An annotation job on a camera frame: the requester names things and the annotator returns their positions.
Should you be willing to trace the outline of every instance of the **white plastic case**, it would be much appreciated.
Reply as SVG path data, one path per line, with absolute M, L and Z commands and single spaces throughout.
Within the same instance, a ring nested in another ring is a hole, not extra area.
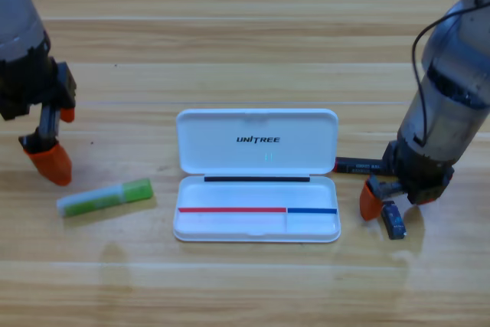
M 338 118 L 324 109 L 185 110 L 174 234 L 184 241 L 322 242 L 341 233 Z

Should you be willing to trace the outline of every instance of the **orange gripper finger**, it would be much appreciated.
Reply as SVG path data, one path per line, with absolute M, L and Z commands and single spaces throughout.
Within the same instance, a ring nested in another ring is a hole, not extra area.
M 369 189 L 367 182 L 364 183 L 359 201 L 361 206 L 361 216 L 365 221 L 373 220 L 381 215 L 383 201 L 374 196 L 371 189 Z
M 60 109 L 60 119 L 66 123 L 71 123 L 75 120 L 75 108 Z
M 30 154 L 31 159 L 39 173 L 57 185 L 69 185 L 71 182 L 71 160 L 63 147 L 57 143 L 46 152 Z

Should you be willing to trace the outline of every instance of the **wooden table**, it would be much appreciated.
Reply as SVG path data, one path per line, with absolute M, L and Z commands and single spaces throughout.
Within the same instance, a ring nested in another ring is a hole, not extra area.
M 326 107 L 339 155 L 379 158 L 415 92 L 410 45 L 456 0 L 34 0 L 78 83 L 61 125 L 73 183 L 0 135 L 2 327 L 489 326 L 490 124 L 408 238 L 364 223 L 363 177 L 335 181 L 333 244 L 190 244 L 172 219 L 175 117 L 190 107 Z M 149 177 L 151 201 L 63 221 L 55 200 Z

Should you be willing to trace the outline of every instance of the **small blue object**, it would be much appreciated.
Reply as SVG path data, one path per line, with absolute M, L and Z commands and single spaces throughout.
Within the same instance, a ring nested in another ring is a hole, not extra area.
M 288 208 L 288 214 L 337 214 L 337 208 Z
M 385 201 L 383 204 L 381 217 L 388 231 L 388 236 L 391 240 L 404 239 L 407 235 L 407 230 L 405 229 L 405 224 L 398 211 L 398 207 L 394 201 Z

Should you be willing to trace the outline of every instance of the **glue stick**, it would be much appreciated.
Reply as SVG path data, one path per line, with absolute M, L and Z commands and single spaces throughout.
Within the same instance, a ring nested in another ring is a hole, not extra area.
M 56 205 L 61 217 L 70 217 L 118 204 L 149 199 L 152 196 L 152 184 L 149 179 L 142 179 L 69 195 L 59 199 Z

